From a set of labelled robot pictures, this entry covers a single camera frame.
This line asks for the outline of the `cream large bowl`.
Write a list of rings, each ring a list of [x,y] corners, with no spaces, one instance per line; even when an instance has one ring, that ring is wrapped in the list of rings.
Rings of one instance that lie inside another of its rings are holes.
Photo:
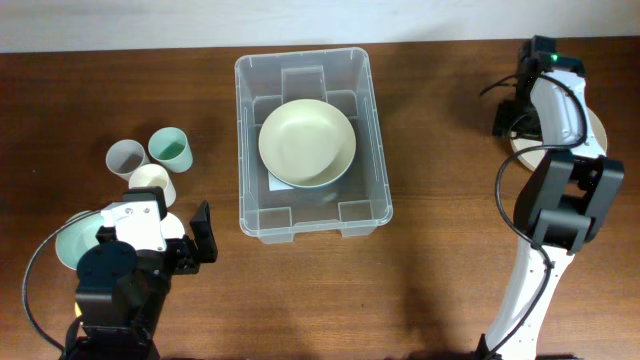
[[[298,99],[276,108],[264,121],[258,151],[266,169],[280,176],[312,176],[336,156],[356,155],[350,120],[335,106]]]

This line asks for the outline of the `blue large bowl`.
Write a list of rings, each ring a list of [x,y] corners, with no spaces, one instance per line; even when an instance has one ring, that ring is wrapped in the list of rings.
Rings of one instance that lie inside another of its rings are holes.
[[[354,156],[336,156],[326,167],[315,175],[306,177],[286,175],[280,176],[279,180],[295,188],[315,189],[326,187],[340,180],[348,172],[354,159]]]

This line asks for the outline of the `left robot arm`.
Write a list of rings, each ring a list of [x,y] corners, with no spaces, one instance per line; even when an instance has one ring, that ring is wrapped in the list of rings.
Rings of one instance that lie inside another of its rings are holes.
[[[167,238],[166,209],[156,201],[113,203],[101,211],[99,245],[79,260],[75,301],[81,315],[69,326],[64,359],[158,359],[153,337],[172,278],[214,263],[209,203],[189,225],[193,238]]]

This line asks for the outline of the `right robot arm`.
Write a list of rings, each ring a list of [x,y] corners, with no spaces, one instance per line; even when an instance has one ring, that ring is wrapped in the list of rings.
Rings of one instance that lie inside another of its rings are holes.
[[[554,52],[521,60],[515,79],[537,113],[544,156],[501,216],[518,236],[516,263],[500,311],[482,334],[479,359],[533,359],[555,289],[592,241],[624,178],[597,142],[584,99],[584,68]]]

